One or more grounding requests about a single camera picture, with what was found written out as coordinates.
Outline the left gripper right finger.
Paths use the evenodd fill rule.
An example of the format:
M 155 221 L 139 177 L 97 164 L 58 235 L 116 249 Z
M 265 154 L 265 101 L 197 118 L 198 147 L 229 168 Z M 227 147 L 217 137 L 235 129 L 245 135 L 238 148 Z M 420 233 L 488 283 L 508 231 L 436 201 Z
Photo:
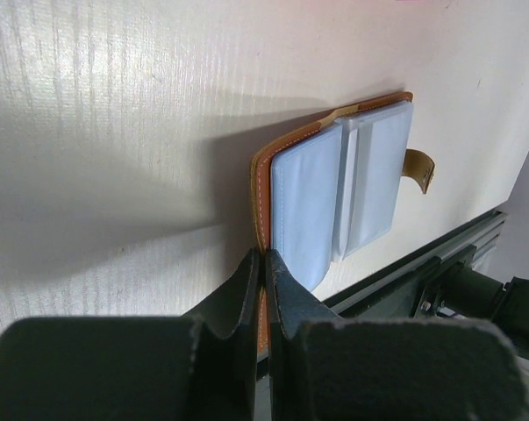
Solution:
M 265 258 L 275 420 L 524 420 L 510 341 L 483 321 L 345 319 Z

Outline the brown leather card holder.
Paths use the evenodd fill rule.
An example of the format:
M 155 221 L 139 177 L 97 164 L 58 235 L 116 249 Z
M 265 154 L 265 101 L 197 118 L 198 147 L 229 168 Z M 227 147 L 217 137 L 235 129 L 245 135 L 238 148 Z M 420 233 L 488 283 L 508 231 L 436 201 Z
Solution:
M 339 190 L 342 127 L 353 117 L 399 102 L 413 105 L 410 91 L 397 91 L 325 111 L 258 151 L 250 164 L 250 202 L 256 246 L 276 250 L 307 291 L 325 278 L 332 262 L 332 236 Z M 401 178 L 426 193 L 435 162 L 418 149 L 405 150 Z

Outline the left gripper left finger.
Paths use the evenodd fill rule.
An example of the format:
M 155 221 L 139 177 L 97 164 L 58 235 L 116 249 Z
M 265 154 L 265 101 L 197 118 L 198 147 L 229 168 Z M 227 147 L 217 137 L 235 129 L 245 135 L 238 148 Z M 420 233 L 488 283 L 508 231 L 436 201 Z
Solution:
M 25 318 L 0 335 L 0 420 L 249 420 L 259 254 L 180 317 Z

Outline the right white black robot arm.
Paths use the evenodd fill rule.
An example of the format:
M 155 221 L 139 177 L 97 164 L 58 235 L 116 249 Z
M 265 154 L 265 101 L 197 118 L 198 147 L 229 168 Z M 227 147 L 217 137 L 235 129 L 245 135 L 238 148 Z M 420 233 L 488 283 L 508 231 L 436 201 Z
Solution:
M 502 283 L 469 268 L 453 265 L 443 274 L 443 301 L 465 318 L 488 320 L 529 360 L 529 280 Z

